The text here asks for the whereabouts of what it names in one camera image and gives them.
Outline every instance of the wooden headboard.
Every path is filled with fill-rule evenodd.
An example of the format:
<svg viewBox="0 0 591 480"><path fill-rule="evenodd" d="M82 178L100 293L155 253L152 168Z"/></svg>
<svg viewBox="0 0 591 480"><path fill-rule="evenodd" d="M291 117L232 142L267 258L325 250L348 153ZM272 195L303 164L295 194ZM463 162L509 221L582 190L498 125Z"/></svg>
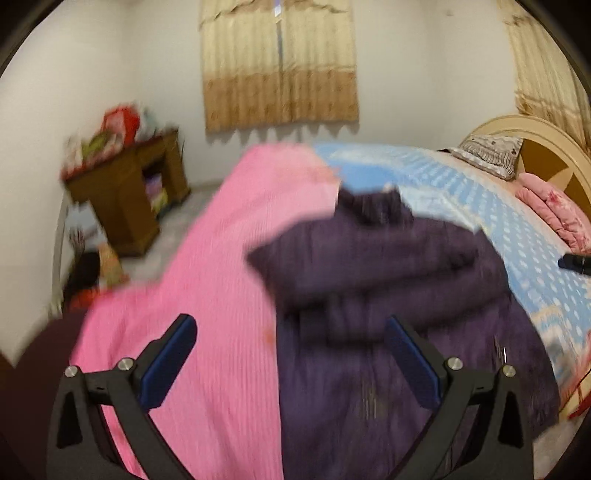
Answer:
<svg viewBox="0 0 591 480"><path fill-rule="evenodd" d="M549 181L591 218L591 159L560 128L534 116L505 115L479 126L472 135L522 137L518 172Z"/></svg>

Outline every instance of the purple sweater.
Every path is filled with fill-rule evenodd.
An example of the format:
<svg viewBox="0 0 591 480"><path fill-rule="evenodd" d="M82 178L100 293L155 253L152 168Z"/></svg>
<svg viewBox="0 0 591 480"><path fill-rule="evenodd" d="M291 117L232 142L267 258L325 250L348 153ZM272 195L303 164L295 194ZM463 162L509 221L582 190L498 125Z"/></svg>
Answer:
<svg viewBox="0 0 591 480"><path fill-rule="evenodd" d="M392 315L471 368L496 370L496 339L533 436L557 421L550 360L483 232L414 218L397 192L341 191L333 218L294 226L248 261L277 304L285 480L383 480L418 438L431 412L382 344Z"/></svg>

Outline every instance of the beige curtain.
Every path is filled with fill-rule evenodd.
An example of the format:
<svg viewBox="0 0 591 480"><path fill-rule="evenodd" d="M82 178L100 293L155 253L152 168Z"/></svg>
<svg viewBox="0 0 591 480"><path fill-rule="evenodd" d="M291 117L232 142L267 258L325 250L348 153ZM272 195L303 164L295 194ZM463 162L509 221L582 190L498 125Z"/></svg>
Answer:
<svg viewBox="0 0 591 480"><path fill-rule="evenodd" d="M274 7L203 0L207 132L358 119L349 0L283 0L278 18Z"/></svg>
<svg viewBox="0 0 591 480"><path fill-rule="evenodd" d="M567 132L591 155L591 108L579 78L545 28L515 0L498 0L517 68L517 109Z"/></svg>
<svg viewBox="0 0 591 480"><path fill-rule="evenodd" d="M359 118L348 0L284 0L284 79L292 121Z"/></svg>

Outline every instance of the pink blanket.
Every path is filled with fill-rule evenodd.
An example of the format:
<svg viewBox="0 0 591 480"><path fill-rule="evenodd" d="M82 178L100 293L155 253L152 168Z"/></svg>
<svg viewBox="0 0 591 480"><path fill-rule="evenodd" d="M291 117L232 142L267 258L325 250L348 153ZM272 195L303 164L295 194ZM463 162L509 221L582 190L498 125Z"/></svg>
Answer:
<svg viewBox="0 0 591 480"><path fill-rule="evenodd" d="M311 149L248 151L196 221L162 280L98 302L72 363L83 371L136 357L179 313L197 320L197 344L163 406L150 415L199 480L282 480L275 310L244 261L250 247L334 209L338 183ZM144 476L112 409L125 462Z"/></svg>

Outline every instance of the tiled floor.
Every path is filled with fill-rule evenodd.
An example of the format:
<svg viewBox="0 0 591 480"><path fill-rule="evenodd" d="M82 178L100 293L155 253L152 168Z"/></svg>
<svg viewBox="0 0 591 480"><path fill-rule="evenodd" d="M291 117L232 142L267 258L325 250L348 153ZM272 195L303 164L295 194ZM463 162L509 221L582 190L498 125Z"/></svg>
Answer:
<svg viewBox="0 0 591 480"><path fill-rule="evenodd" d="M160 278L178 250L195 219L204 211L216 189L194 192L181 206L172 210L161 223L161 233L148 254L122 261L134 282ZM545 476L568 447L582 419L562 422L545 432L534 445L536 478Z"/></svg>
<svg viewBox="0 0 591 480"><path fill-rule="evenodd" d="M152 248L141 258L121 261L132 282L158 280L178 250L187 231L203 212L217 189L199 190L169 212L160 223L160 234Z"/></svg>

